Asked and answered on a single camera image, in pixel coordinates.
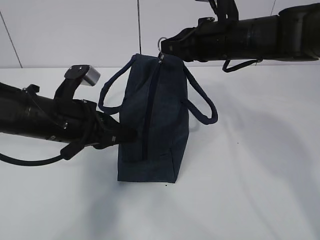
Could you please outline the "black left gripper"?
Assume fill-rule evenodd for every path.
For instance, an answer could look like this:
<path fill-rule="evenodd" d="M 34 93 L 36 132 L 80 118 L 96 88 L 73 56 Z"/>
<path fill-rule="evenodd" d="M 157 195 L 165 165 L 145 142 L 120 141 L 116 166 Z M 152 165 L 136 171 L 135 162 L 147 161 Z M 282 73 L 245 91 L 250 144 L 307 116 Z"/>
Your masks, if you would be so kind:
<path fill-rule="evenodd" d="M 103 150 L 137 138 L 135 129 L 117 122 L 108 114 L 96 112 L 96 107 L 97 104 L 89 100 L 60 100 L 59 114 L 67 127 L 59 132 L 59 141 L 71 143 L 85 138 L 85 145 Z M 97 119 L 103 131 L 100 142 Z"/>

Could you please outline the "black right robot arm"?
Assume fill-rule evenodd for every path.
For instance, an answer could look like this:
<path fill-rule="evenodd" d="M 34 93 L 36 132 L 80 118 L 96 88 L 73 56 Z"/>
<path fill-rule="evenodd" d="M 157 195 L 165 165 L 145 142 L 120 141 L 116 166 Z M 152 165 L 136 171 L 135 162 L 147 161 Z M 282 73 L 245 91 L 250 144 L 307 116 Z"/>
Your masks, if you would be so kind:
<path fill-rule="evenodd" d="M 320 5 L 294 6 L 277 15 L 251 19 L 200 18 L 161 42 L 163 53 L 185 62 L 274 60 L 309 62 L 320 58 Z"/>

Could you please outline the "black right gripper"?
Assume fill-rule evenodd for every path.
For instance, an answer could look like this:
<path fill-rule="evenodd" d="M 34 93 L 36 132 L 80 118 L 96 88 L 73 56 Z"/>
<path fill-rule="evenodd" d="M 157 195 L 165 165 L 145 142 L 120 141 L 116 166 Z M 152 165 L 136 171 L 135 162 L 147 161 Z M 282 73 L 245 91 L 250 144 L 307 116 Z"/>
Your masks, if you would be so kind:
<path fill-rule="evenodd" d="M 185 62 L 225 61 L 226 25 L 213 17 L 202 17 L 197 27 L 183 29 L 177 35 L 161 42 L 165 54 L 180 54 Z"/>

